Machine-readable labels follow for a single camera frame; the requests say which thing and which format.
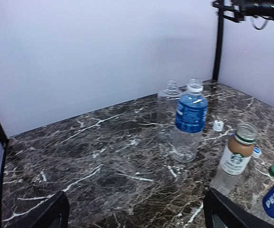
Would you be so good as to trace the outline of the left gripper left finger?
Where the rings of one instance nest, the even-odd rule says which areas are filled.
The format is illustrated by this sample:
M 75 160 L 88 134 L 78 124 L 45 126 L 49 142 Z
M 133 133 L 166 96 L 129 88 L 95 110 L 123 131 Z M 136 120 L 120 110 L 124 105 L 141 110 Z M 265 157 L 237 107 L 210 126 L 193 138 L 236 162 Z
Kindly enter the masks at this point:
M 70 205 L 65 192 L 58 191 L 7 228 L 67 228 L 69 212 Z

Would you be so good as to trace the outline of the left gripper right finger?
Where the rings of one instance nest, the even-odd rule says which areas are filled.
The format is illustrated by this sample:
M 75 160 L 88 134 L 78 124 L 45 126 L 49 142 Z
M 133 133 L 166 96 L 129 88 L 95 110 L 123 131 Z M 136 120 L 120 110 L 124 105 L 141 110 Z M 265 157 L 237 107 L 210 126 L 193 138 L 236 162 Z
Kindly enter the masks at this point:
M 207 228 L 273 228 L 274 225 L 248 213 L 214 188 L 203 200 Z

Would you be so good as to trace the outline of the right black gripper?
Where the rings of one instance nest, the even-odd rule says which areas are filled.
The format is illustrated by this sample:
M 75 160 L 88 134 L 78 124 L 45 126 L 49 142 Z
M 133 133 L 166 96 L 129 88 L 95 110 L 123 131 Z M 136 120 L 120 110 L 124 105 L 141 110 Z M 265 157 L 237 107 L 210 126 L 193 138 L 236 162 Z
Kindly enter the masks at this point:
M 223 18 L 239 23 L 245 20 L 245 0 L 230 0 L 231 5 L 225 5 L 224 0 L 214 0 L 212 6 L 223 10 Z

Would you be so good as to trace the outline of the green cap coffee bottle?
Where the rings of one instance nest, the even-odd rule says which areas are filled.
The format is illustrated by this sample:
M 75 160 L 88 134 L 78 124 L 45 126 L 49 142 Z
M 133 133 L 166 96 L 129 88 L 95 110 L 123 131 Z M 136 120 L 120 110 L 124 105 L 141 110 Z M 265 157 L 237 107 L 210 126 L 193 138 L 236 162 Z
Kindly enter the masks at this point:
M 211 188 L 224 195 L 229 194 L 252 157 L 256 135 L 257 129 L 251 123 L 237 125 L 224 147 L 215 177 L 210 183 Z

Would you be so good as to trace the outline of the blue bottle cap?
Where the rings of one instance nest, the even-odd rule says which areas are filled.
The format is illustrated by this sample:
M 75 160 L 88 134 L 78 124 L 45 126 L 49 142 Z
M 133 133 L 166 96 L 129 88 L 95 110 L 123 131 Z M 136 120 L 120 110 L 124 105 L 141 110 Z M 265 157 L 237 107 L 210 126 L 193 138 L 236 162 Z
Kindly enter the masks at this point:
M 254 147 L 252 157 L 259 158 L 261 155 L 262 155 L 261 149 L 258 147 Z

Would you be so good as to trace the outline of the white bottle cap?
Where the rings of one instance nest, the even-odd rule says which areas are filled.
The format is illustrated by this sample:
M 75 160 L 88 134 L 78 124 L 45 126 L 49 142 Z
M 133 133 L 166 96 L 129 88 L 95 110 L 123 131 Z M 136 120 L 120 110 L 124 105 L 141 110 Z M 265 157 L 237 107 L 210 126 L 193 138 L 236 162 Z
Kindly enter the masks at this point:
M 223 130 L 224 127 L 224 122 L 221 120 L 214 120 L 213 123 L 213 130 L 216 132 L 221 132 Z

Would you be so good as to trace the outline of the clear white cap bottle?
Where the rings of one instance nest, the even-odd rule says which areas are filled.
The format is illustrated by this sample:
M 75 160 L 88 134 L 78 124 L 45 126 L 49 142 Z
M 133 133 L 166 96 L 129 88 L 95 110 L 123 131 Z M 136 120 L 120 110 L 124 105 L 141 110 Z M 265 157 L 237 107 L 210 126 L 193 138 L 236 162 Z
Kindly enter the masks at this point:
M 157 94 L 157 136 L 162 141 L 172 141 L 176 107 L 181 94 L 175 80 L 169 80 Z

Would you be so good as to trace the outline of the blue label water bottle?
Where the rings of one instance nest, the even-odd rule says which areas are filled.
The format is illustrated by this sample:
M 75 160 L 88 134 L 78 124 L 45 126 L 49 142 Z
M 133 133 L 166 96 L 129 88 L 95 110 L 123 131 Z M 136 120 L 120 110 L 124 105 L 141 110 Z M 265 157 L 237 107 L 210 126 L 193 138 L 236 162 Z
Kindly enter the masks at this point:
M 191 79 L 177 102 L 172 157 L 179 162 L 191 162 L 196 158 L 208 107 L 203 89 L 200 79 Z

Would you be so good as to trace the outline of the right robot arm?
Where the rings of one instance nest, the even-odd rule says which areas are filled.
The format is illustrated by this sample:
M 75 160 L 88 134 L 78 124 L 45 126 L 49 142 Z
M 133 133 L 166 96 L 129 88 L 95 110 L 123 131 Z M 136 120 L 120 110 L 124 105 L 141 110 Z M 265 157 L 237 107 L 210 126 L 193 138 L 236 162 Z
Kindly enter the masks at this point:
M 256 30 L 263 30 L 269 21 L 274 21 L 274 0 L 231 0 L 228 5 L 223 0 L 214 0 L 212 6 L 233 13 L 232 17 L 223 15 L 223 18 L 235 23 L 250 17 Z

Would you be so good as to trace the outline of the right black frame post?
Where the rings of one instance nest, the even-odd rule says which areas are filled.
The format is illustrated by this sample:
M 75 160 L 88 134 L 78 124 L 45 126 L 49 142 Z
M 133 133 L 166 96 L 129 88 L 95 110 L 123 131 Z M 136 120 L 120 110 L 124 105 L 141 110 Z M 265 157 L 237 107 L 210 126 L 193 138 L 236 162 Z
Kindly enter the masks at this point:
M 217 36 L 216 36 L 216 48 L 215 48 L 215 61 L 213 68 L 212 79 L 218 81 L 219 71 L 222 57 L 222 45 L 223 45 L 223 35 L 224 35 L 224 18 L 223 11 L 218 10 L 218 22 L 217 22 Z

